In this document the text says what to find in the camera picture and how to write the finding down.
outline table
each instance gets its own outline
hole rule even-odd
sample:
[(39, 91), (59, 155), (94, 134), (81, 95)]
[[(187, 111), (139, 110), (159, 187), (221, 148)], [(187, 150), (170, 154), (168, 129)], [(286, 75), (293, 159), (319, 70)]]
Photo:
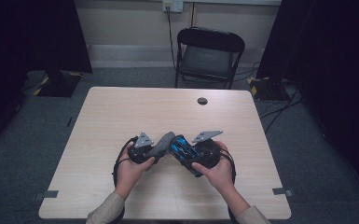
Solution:
[[(199, 105), (198, 99), (208, 100)], [(172, 131), (191, 140), (222, 130), (237, 169), (236, 188), (267, 217), (291, 211), (248, 91), (91, 88), (45, 198), (42, 218), (86, 218), (114, 189), (112, 171), (123, 145), (145, 132), (155, 143)], [(228, 219), (227, 205), (205, 176), (194, 177), (170, 154), (145, 172), (126, 201), (128, 219)]]

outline person's left hand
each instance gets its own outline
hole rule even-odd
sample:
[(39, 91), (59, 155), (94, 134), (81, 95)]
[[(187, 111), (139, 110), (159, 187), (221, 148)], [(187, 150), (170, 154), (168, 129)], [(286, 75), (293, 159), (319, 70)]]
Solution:
[(117, 185), (113, 191), (114, 193), (120, 195), (124, 201), (129, 197), (132, 188), (141, 178), (142, 173), (151, 167), (155, 160), (155, 158), (152, 157), (141, 164), (135, 163), (131, 159), (126, 160), (129, 158), (128, 150), (131, 146), (132, 143), (128, 144), (121, 155), (121, 163), (117, 168)]

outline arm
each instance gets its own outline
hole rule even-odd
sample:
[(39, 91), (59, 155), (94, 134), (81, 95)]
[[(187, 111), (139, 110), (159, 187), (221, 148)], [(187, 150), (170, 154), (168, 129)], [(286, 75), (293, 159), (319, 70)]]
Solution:
[(131, 146), (132, 144), (129, 144), (124, 149), (120, 158), (122, 162), (118, 166), (115, 190), (98, 208), (89, 213), (86, 223), (110, 223), (119, 217), (123, 211), (125, 201), (129, 197), (133, 187), (141, 178), (142, 173), (153, 165), (155, 158), (150, 158), (142, 164), (127, 160), (129, 157), (128, 149)]
[[(215, 143), (218, 144), (220, 148), (228, 150), (223, 143), (217, 141)], [(250, 206), (234, 187), (231, 177), (231, 164), (226, 158), (221, 157), (220, 162), (211, 169), (196, 162), (193, 162), (192, 166), (204, 174), (211, 185), (222, 195), (238, 222), (269, 223), (254, 206)]]

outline black chair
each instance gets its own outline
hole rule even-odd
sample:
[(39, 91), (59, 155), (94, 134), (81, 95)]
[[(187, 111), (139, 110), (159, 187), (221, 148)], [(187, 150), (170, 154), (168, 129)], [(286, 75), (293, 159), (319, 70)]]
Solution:
[[(231, 89), (245, 49), (242, 38), (230, 32), (190, 27), (179, 32), (177, 42), (175, 88), (181, 75), (183, 80), (189, 76), (224, 82), (225, 86), (229, 82)], [(186, 46), (185, 53), (182, 53), (183, 45)]]

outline gray carpet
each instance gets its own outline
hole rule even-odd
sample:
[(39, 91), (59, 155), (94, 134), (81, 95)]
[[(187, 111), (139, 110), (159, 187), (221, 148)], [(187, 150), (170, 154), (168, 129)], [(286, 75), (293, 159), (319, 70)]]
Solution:
[[(43, 72), (30, 73), (25, 86), (42, 76)], [(173, 83), (172, 68), (98, 68), (81, 78), (72, 98), (35, 97), (36, 86), (27, 90), (20, 112), (0, 133), (0, 223), (84, 223), (41, 219), (41, 201), (34, 197), (48, 189), (88, 90), (93, 86), (172, 88)], [(181, 80), (179, 87), (221, 89), (223, 85)], [(293, 94), (296, 86), (286, 88)], [(249, 87), (243, 79), (232, 89)], [(298, 100), (299, 93), (293, 102)], [(284, 106), (255, 104), (263, 115)], [(265, 129), (275, 115), (262, 119)], [(295, 193), (288, 198), (292, 217), (272, 223), (359, 223), (359, 178), (324, 139), (320, 127), (304, 103), (285, 109), (270, 126), (267, 139), (283, 186)]]

